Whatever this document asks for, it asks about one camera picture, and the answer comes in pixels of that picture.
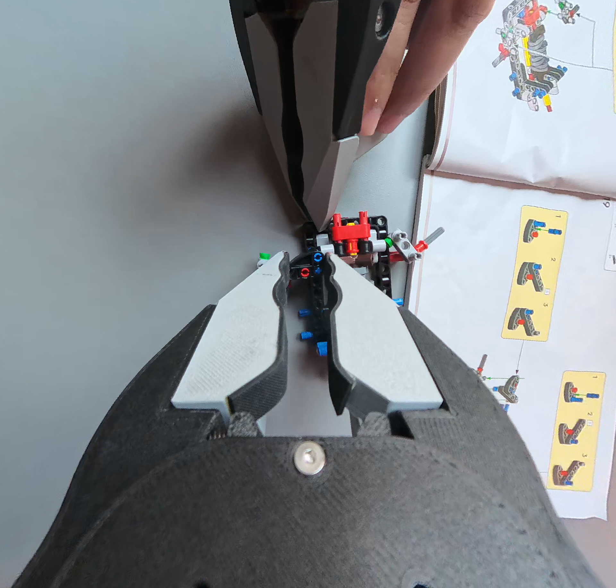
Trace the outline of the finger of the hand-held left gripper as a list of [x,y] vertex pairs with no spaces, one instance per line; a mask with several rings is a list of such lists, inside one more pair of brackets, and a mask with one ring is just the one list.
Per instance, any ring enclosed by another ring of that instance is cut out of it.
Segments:
[[338,2],[312,2],[293,42],[296,109],[303,135],[303,202],[318,230],[324,229],[348,181],[355,159],[386,138],[333,134]]
[[310,221],[311,215],[304,203],[304,140],[297,114],[292,58],[297,24],[284,19],[272,22],[262,13],[247,17],[245,23],[260,113],[289,191]]

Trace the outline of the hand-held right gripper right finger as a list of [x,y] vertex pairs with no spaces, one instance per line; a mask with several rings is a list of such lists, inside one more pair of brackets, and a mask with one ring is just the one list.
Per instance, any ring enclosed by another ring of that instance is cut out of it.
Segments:
[[327,254],[328,385],[337,415],[440,408],[443,397],[412,337],[409,312]]

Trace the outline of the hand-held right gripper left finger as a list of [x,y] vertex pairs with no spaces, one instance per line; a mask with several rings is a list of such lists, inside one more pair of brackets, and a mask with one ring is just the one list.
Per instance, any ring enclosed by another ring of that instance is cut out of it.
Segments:
[[288,381],[284,309],[289,253],[281,251],[220,299],[172,397],[177,409],[214,409],[262,419]]

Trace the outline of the black frame lego assembly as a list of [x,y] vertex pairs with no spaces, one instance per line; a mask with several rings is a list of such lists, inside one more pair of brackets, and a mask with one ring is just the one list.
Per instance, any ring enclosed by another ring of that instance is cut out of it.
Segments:
[[[338,293],[334,295],[331,289],[329,294],[333,301],[328,302],[319,294],[308,311],[317,322],[312,337],[317,343],[326,343],[328,356],[336,357],[343,365],[365,367],[376,360],[379,333],[391,339],[394,327],[404,332],[405,326],[394,321],[397,303],[388,300],[389,289],[379,283],[364,283],[361,276],[353,273],[355,259],[367,256],[372,262],[374,252],[389,255],[389,249],[394,248],[399,258],[408,261],[420,256],[442,233],[443,229],[438,228],[416,248],[406,233],[399,238],[389,237],[386,226],[378,224],[378,217],[370,217],[365,211],[350,220],[334,214],[324,234],[328,243],[318,244],[321,234],[314,233],[313,242],[299,263],[289,267],[286,252],[275,256],[260,254],[258,266],[265,265],[266,270],[253,272],[221,299],[213,320],[222,322],[222,309],[229,307],[226,332],[236,325],[237,363],[246,371],[257,373],[270,368],[276,360],[285,359],[287,333],[283,309],[289,276],[315,281],[318,290],[325,287],[325,280],[335,280]],[[352,264],[346,262],[349,257]]]

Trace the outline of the open lego instruction booklet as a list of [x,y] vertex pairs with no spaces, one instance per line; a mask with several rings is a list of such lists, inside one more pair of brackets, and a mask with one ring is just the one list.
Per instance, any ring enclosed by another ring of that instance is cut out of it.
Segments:
[[508,412],[561,517],[607,518],[615,0],[496,0],[434,101],[409,309]]

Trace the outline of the person's left hand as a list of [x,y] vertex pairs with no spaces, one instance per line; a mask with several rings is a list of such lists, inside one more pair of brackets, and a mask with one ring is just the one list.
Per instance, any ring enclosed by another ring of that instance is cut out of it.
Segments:
[[366,84],[362,136],[389,134],[427,100],[495,0],[402,0]]

